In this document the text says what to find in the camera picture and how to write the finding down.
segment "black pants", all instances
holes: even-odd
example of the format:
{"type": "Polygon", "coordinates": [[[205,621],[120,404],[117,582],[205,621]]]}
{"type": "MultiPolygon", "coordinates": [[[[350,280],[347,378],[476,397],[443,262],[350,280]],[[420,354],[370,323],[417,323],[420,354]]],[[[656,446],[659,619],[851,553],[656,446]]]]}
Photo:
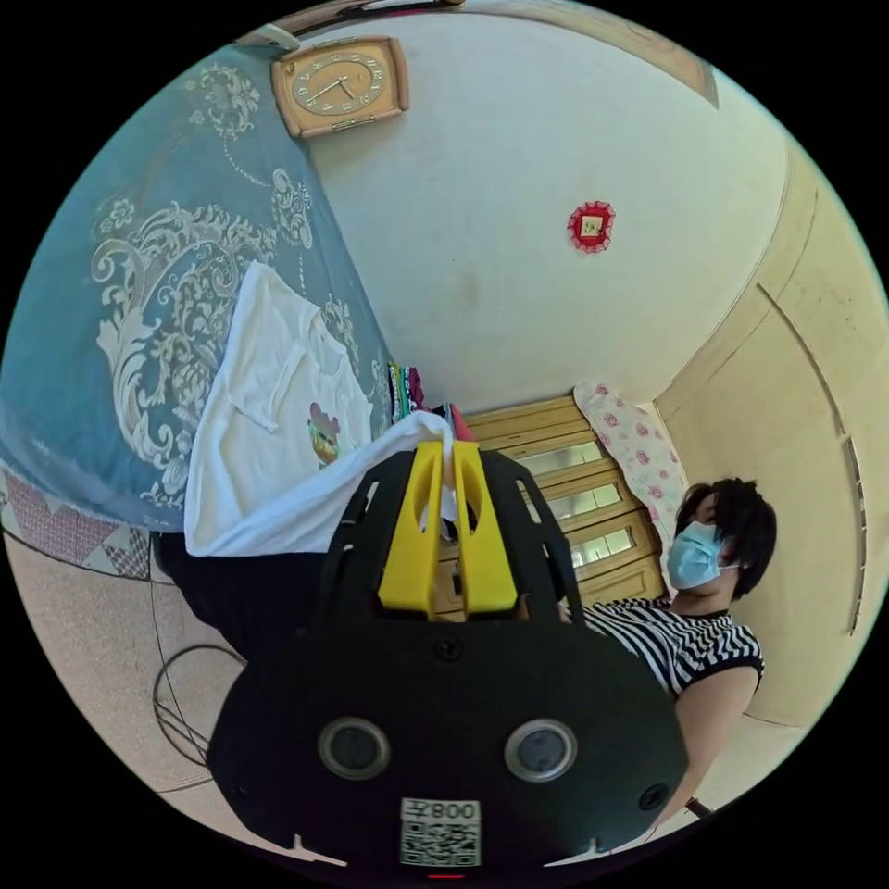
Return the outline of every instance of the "black pants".
{"type": "Polygon", "coordinates": [[[152,543],[194,616],[244,660],[286,644],[311,620],[324,553],[197,558],[182,534],[152,534],[152,543]]]}

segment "person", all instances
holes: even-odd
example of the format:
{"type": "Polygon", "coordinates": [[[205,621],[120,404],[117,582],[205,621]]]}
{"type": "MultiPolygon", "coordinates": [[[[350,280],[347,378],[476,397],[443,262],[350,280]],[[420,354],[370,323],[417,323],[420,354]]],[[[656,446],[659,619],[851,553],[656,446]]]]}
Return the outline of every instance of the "person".
{"type": "MultiPolygon", "coordinates": [[[[694,796],[759,687],[764,662],[758,639],[732,619],[729,606],[762,580],[777,530],[775,510],[755,482],[694,485],[677,512],[667,554],[676,595],[583,609],[587,627],[644,660],[675,701],[689,767],[656,826],[694,796]]],[[[571,620],[564,605],[563,620],[571,620]]]]}

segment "black and white striped shirt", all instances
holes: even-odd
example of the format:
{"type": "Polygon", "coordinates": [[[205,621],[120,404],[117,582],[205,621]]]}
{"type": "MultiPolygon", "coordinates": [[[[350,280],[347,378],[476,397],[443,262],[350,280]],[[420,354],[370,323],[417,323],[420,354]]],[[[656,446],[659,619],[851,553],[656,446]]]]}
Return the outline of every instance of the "black and white striped shirt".
{"type": "Polygon", "coordinates": [[[704,617],[673,614],[664,599],[623,599],[583,609],[591,630],[611,636],[641,657],[673,697],[693,682],[731,667],[753,667],[762,679],[763,660],[753,632],[728,611],[704,617]]]}

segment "blue bedspread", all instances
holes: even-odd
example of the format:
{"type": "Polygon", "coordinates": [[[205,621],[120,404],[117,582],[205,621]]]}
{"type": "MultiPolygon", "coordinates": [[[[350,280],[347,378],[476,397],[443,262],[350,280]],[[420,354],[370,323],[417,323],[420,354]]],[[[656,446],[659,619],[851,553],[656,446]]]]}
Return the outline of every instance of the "blue bedspread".
{"type": "Polygon", "coordinates": [[[59,209],[0,367],[0,461],[90,515],[182,528],[192,437],[242,275],[274,267],[321,306],[390,424],[389,354],[267,47],[227,46],[138,111],[59,209]]]}

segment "blue face mask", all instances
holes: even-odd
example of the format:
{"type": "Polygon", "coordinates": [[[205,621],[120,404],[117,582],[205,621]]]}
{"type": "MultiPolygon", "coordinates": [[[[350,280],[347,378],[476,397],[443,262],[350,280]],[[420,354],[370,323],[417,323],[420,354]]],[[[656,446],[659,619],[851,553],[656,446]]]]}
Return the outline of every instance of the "blue face mask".
{"type": "Polygon", "coordinates": [[[676,590],[692,590],[720,576],[721,571],[736,565],[720,567],[722,540],[717,537],[716,525],[693,521],[676,535],[667,554],[667,573],[676,590]]]}

